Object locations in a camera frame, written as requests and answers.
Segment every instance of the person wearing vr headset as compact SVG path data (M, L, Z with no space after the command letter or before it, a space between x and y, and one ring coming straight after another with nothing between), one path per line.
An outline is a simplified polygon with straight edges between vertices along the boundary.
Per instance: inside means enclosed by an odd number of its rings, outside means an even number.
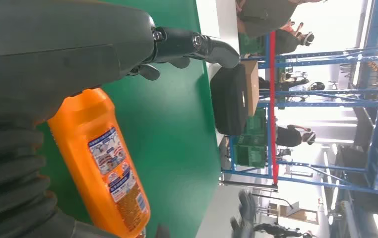
M296 147L302 142L312 145L315 142L316 133L310 128L299 125L288 125L287 128L277 127L277 145Z
M310 46L315 39L312 32L303 34L300 31L286 31L278 29L275 31L275 53L287 54L295 51L298 45Z

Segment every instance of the bottle label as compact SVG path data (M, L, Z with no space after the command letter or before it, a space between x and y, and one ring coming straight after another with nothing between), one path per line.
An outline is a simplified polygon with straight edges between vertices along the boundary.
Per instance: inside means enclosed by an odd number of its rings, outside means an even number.
M102 175L112 171L126 158L114 127L90 141L88 146Z
M112 127L91 140L88 147L125 226L133 231L147 212L147 207L118 132Z

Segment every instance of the black suitcase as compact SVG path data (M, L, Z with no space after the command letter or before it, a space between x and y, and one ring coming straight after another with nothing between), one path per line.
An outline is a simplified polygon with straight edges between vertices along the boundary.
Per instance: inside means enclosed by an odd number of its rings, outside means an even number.
M242 134L248 119L245 66L221 68L211 80L215 125L224 135Z

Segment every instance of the orange plastic bottle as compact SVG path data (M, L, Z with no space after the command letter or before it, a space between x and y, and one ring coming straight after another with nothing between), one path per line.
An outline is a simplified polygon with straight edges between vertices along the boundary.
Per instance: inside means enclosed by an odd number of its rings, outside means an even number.
M150 207L107 94L66 98L49 126L94 225L139 238Z

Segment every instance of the green table surface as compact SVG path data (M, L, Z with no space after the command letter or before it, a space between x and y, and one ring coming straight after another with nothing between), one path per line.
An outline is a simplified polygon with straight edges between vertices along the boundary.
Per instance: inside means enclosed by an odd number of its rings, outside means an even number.
M195 0L112 0L151 14L157 26L199 31ZM220 163L205 64L192 60L186 69L155 65L156 81L126 77L103 85L151 205L148 237L159 223L172 237L194 238L217 186ZM40 153L42 173L52 180L58 206L76 219L91 220L79 197L47 124Z

